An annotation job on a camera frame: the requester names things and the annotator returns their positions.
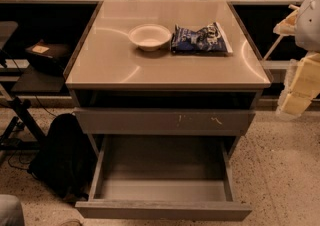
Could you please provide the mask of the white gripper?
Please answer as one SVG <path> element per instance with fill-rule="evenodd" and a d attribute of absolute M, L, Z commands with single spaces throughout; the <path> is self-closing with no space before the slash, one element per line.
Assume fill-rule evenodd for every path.
<path fill-rule="evenodd" d="M 300 117 L 320 94 L 320 54 L 308 52 L 300 61 L 289 62 L 276 114 Z"/>

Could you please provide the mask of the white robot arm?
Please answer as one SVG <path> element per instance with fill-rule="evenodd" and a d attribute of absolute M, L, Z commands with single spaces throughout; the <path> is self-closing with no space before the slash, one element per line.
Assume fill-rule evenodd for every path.
<path fill-rule="evenodd" d="M 304 0 L 273 32 L 293 36 L 295 44 L 307 51 L 300 61 L 290 61 L 278 99 L 277 115 L 292 120 L 300 117 L 320 94 L 320 0 Z"/>

